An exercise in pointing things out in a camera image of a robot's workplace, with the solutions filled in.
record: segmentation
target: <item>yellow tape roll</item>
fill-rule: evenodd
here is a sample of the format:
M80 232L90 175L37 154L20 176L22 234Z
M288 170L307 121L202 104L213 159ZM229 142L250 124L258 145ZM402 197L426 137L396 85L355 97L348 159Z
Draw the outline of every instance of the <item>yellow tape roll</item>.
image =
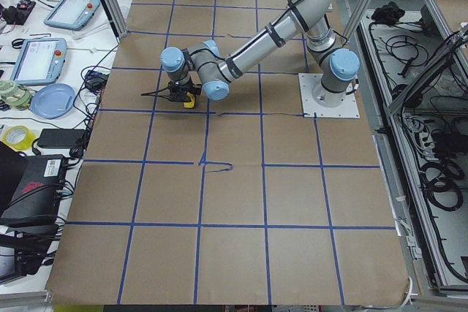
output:
M11 127L3 136L3 142L16 150L29 149L34 139L34 133L25 126Z

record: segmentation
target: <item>table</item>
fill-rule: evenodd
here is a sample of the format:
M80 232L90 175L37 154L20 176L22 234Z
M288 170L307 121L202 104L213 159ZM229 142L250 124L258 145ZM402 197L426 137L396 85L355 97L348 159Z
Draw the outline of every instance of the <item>table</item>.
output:
M132 0L118 0L121 8L129 7ZM66 83L73 87L75 91L81 87L82 79L80 76L81 70L86 67L97 64L106 54L111 50L115 49L118 41L113 35L110 26L107 21L102 7L98 9L96 15L90 20L87 27L80 32L72 33L71 31L51 28L42 22L45 16L50 12L50 9L37 3L31 16L26 22L25 26L17 26L11 33L0 34L0 56L2 61L16 61L19 50L13 49L11 41L18 37L29 38L30 34L34 33L50 33L52 37L65 38L69 50L67 51L67 57L64 67L61 71L61 75L57 80L57 83ZM90 28L96 28L101 26L103 30L98 31L95 34L89 34L84 36L82 39L76 39L76 34L89 31ZM9 31L11 26L7 26L5 31ZM115 51L110 53L107 58L101 63L101 66L112 67L115 58ZM11 65L1 65L0 69L5 71L2 79L6 80L10 78L13 70ZM41 89L41 86L31 87L35 91ZM84 91L81 94L84 103L96 101L96 96L89 91ZM83 108L81 102L76 104L79 108ZM84 114L73 108L66 115L61 116L53 120L44 119L34 115L29 110L8 110L0 113L0 124L4 124L6 127L24 125L30 128L37 136L40 131L44 128L50 128L50 125L45 123L53 123L55 126L60 128L84 128L84 123L80 122L84 119ZM68 157L68 150L54 150L54 149L43 149L41 150L46 154L62 153ZM28 155L32 155L31 150L26 151ZM67 172L67 180L74 183L77 179L78 173L80 172L81 163L76 167L73 167ZM71 200L63 200L60 204L59 215L67 217ZM53 251L57 248L58 243L53 243L50 250ZM13 281L12 283L4 284L0 286L0 294L13 294L13 293L27 293L27 292L39 292L45 288L45 283L50 274L51 267L41 267L36 275L30 275L25 278Z
M215 39L224 56L285 4L135 0L151 17L129 20L116 55L47 285L56 303L401 303L407 270L362 101L353 121L302 117L297 74L318 67L301 36L224 101L139 97L167 83L164 47Z

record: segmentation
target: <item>white mounting plate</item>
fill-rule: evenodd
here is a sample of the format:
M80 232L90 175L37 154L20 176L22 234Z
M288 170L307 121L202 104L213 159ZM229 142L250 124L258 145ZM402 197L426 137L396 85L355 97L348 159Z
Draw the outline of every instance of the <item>white mounting plate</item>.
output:
M343 103L338 107L329 108L315 102L312 97L312 87L319 83L321 79L322 75L309 73L299 74L304 117L359 118L358 104L356 103L354 94L346 95Z

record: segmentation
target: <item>blue tape grid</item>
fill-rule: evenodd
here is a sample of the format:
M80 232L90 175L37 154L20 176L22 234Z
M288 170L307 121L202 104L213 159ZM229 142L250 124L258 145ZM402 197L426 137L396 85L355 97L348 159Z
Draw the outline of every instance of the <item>blue tape grid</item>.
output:
M169 32L170 32L170 25L172 23L173 19L173 14L174 14L174 4L176 0L173 0L172 7L170 10L170 17L169 17L169 23L167 25L167 32L166 32L166 40L165 40L165 47L167 47L167 41L169 40ZM161 82L161 75L162 75L162 67L159 68L159 77L158 77L158 83L156 85L156 90L159 90L159 84ZM127 249L125 250L125 260L124 260L124 266L122 268L122 275L121 275L121 282L120 282L120 287L118 290L118 296L117 296L117 304L120 305L122 301L122 294L124 293L124 285L125 285L125 278L127 274L127 265L129 261L129 254L130 254L130 248L132 246L132 237L133 237L133 229L135 227L135 219L137 216L137 209L138 209L138 200L140 199L140 192L141 192L141 186L143 182L143 175L145 172L145 165L146 165L146 158L148 156L148 149L151 141L151 130L153 129L153 123L156 115L156 103L157 103L157 97L154 97L153 101L153 112L151 113L151 119L150 119L150 124L148 128L148 136L146 138L146 145L145 145L145 153L143 154L143 162L141 165L141 171L140 171L140 179L138 181L138 188L137 188L137 194L135 196L135 204L133 207L133 214L132 214L132 222L130 223L130 231L129 231L129 238L127 241Z
M176 6L194 6L189 4L176 4L176 0L173 0L172 4L160 4L154 3L149 5L167 5L171 6L170 12L170 19L167 26L166 33L154 33L154 32L144 32L144 31L134 31L134 33L141 33L141 34L149 34L149 35L164 35L165 36L165 46L167 46L167 42L169 36L177 35L183 37L211 37L215 39L217 36L215 35L215 25L216 25L216 9L217 8L241 8L241 7L226 7L220 6L216 3L217 0L214 0L213 7L214 8L214 17L213 17L213 29L211 35L202 35L202 34L173 34L170 33L170 27L173 19L173 13ZM259 9L273 9L274 8L259 8L258 7L258 0L255 0L255 8L254 9L256 14L256 27L257 30L260 28L259 24L259 16L258 10ZM306 62L306 70L309 71L309 62L307 56L307 49L306 49L306 40L304 36L301 38L297 38L294 40L300 40L303 42L303 50L304 50L304 61ZM148 70L148 71L155 71L158 72L158 83L156 85L156 89L159 89L159 84L162 75L162 68L138 68L138 67L114 67L113 69L126 69L126 70ZM257 66L257 71L251 71L247 73L253 73L258 75L258 85L259 85L259 94L260 94L260 112L259 113L223 113L223 115L258 115L260 117L260 136L261 136L261 156L262 156L262 177L263 177L263 217L264 223L263 224L204 224L203 223L203 192L205 187L205 174L206 165L210 164L209 161L206 160L206 155L208 151L208 138L209 138L209 125L210 125L210 117L211 115L217 115L216 112L211 110L209 101L207 104L206 111L172 111L172 110L157 110L156 103L157 97L154 98L153 101L153 108L152 110L132 110L132 109L106 109L100 108L100 111L103 112L116 112L116 113L150 113L151 119L148 128L148 134L146 139L145 145L145 152L143 155L142 160L119 160L119 159L86 159L85 162L101 162L101 163L120 163L120 164L141 164L141 171L140 171L140 178L137 187L137 193L135 195L135 203L132 213L132 220L130 222L106 222L106 221L68 221L67 224L69 225L79 225L79 226L117 226L117 227L129 227L129 236L127 241L127 248L125 253L124 265L122 267L122 274L121 274L121 282L118 292L118 299L117 304L121 304L122 295L124 293L124 286L125 286L125 279L127 274L127 265L129 261L129 255L132 247L132 237L133 237L133 230L135 227L189 227L189 228L196 228L197 229L197 242L196 242L196 260L195 260L195 279L194 279L194 291L193 291L193 303L197 304L197 296L198 296L198 282L199 282L199 264L200 264L200 244L201 244L201 236L202 236L202 228L244 228L244 229L264 229L265 233L265 269L266 269L266 289L268 294L268 304L273 305L274 301L272 298L271 292L271 274L270 274L270 258L269 258L269 242L268 242L268 230L269 229L326 229L330 231L331 234L331 243L333 249L333 259L335 262L336 268L336 279L338 281L339 286L339 294L342 305L345 305L346 301L344 298L343 286L341 282L341 274L339 269L339 258L336 250L336 242L334 237L334 232L336 230L395 230L395 227L375 227L375 226L334 226L331 218L331 209L328 199L328 191L327 191L327 183L325 179L325 169L327 168L355 168L355 169L378 169L379 166L376 165L346 165L346 164L324 164L322 159L322 148L320 142L320 133L319 133L319 126L317 123L317 118L313 119L313 129L316 134L317 138L317 149L319 154L319 164L272 164L265 162L265 131L263 125L263 119L266 115L275 115L275 114L268 114L263 112L263 95L262 95L262 75L265 74L279 74L281 72L263 72L261 70L261 65ZM195 165L193 161L157 161L157 160L148 160L148 148L151 142L151 131L154 125L154 121L157 114L163 113L171 113L171 114L197 114L197 115L206 115L206 125L205 125L205 150L203 153L202 160L200 160L200 165L203 166L202 168L202 180L201 180L201 187L200 187L200 201L199 201L199 210L198 210L198 221L197 223L146 223L146 222L136 222L136 215L137 215L137 208L138 202L140 198L140 191L143 182L143 176L145 172L145 167L147 164L178 164L178 165ZM327 216L328 216L328 225L324 226L301 226L301 225L277 225L277 224L269 224L268 223L268 212L267 212L267 188L266 188L266 169L269 167L301 167L301 168L320 168L321 175L322 175L322 184L325 194L325 204L327 208Z

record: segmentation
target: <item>electronic device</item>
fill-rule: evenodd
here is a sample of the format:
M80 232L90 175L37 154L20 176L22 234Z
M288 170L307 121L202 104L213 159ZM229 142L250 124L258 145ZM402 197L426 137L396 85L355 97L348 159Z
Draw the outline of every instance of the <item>electronic device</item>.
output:
M51 149L70 149L83 143L84 129L43 129L37 146Z
M0 142L0 163L0 221L57 214L59 197L56 192L61 190L67 173L63 155L20 156ZM18 223L43 225L53 222L46 216Z
M22 26L28 19L35 6L35 1L20 0L16 7L11 6L4 8L0 5L0 12L2 18L7 22L7 25Z
M22 85L47 85L59 78L67 55L63 38L26 39L11 80Z
M307 50L323 70L323 75L311 86L314 103L329 109L340 106L350 83L360 68L359 57L337 40L337 32L325 17L332 0L287 0L286 10L273 22L263 26L243 46L222 58L214 41L179 49L166 47L161 63L170 82L166 88L145 93L158 96L169 91L169 101L192 102L201 94L192 82L190 72L196 72L201 88L211 100L222 100L230 91L229 84L299 33L307 35Z
M59 229L56 224L10 228L0 235L0 284L36 274Z
M44 24L73 31L80 30L93 17L100 4L100 0L60 0L44 19Z
M93 93L97 93L105 87L108 79L109 74L104 74L90 69L85 75L85 88Z

